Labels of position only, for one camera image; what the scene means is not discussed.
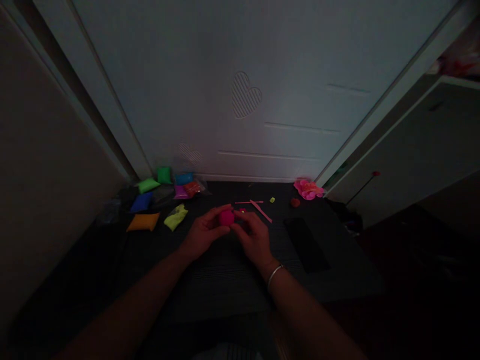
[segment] silver bracelet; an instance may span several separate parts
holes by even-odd
[[[268,293],[270,294],[270,283],[272,282],[272,278],[274,277],[275,273],[283,268],[284,266],[282,264],[280,264],[279,267],[277,267],[275,270],[273,270],[273,272],[271,273],[270,277],[268,278],[268,285],[266,286],[266,289],[268,290]]]

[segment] door panel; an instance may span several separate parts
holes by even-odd
[[[285,180],[320,173],[454,3],[73,1],[152,167]]]

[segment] black phone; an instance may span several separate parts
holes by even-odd
[[[307,274],[330,269],[324,252],[315,241],[307,223],[301,217],[288,218],[283,221],[295,247],[298,258]]]

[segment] heart shape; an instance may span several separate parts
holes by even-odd
[[[202,154],[198,150],[190,150],[190,146],[181,142],[178,145],[178,152],[181,157],[187,160],[190,165],[196,166],[202,162]]]
[[[262,102],[262,92],[258,87],[250,87],[250,80],[243,71],[237,72],[231,82],[231,106],[237,119],[253,113]]]

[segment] red clay ball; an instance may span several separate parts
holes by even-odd
[[[300,200],[298,200],[297,198],[293,198],[292,200],[290,200],[290,205],[292,208],[298,208],[300,206]]]

